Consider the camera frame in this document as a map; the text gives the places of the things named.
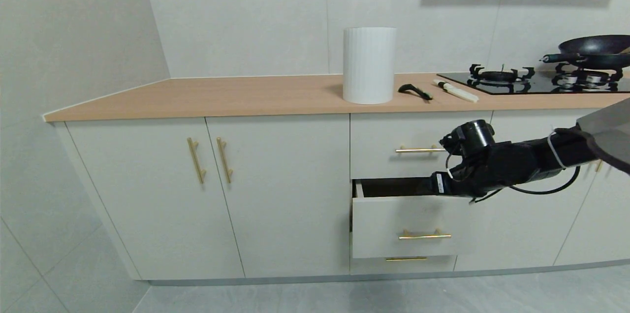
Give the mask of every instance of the white ribbed vase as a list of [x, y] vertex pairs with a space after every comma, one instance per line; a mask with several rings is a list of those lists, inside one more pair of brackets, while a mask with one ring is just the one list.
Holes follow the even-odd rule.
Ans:
[[344, 100], [382, 104], [394, 97], [396, 28], [344, 30]]

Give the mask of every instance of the gold bar handle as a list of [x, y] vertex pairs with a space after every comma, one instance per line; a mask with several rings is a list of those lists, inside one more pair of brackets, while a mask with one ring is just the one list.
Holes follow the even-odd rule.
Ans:
[[199, 159], [196, 156], [196, 147], [199, 145], [199, 142], [193, 142], [192, 138], [188, 138], [189, 141], [189, 149], [190, 156], [193, 158], [193, 163], [195, 163], [195, 170], [197, 171], [197, 177], [199, 178], [199, 183], [203, 184], [203, 178], [205, 178], [205, 169], [201, 169], [199, 166]]
[[220, 137], [217, 137], [217, 144], [219, 145], [219, 153], [221, 154], [221, 162], [223, 163], [223, 169], [225, 169], [225, 177], [227, 178], [227, 183], [232, 183], [232, 169], [229, 169], [227, 166], [227, 159], [225, 159], [225, 147], [227, 146], [227, 142], [222, 141]]
[[402, 241], [403, 239], [447, 239], [452, 237], [450, 234], [442, 233], [438, 228], [435, 229], [434, 234], [414, 234], [405, 229], [403, 234], [398, 236], [398, 239]]
[[427, 260], [425, 256], [411, 256], [411, 257], [388, 257], [385, 261], [421, 261]]
[[404, 146], [400, 146], [400, 149], [396, 149], [396, 153], [439, 153], [446, 152], [446, 149], [441, 149], [436, 145], [432, 145], [429, 149], [406, 149]]

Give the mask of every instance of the pan handle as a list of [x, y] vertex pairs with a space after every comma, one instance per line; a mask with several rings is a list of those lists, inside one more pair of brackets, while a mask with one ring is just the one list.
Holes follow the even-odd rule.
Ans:
[[540, 61], [544, 63], [556, 63], [556, 62], [582, 62], [587, 58], [579, 53], [554, 53], [551, 55], [544, 55], [540, 58]]

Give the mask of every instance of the black glass cooktop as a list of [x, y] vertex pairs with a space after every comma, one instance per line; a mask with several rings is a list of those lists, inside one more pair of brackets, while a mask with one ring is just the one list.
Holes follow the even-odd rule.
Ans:
[[470, 73], [438, 73], [464, 86], [488, 94], [630, 93], [630, 80], [621, 73], [602, 71], [482, 71], [473, 64]]

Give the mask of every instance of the black wok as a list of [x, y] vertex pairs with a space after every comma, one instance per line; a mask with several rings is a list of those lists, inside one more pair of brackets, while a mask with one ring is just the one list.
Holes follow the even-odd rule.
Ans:
[[587, 69], [621, 69], [630, 66], [628, 47], [630, 35], [581, 37], [561, 43], [560, 53], [545, 55], [540, 61], [569, 62]]

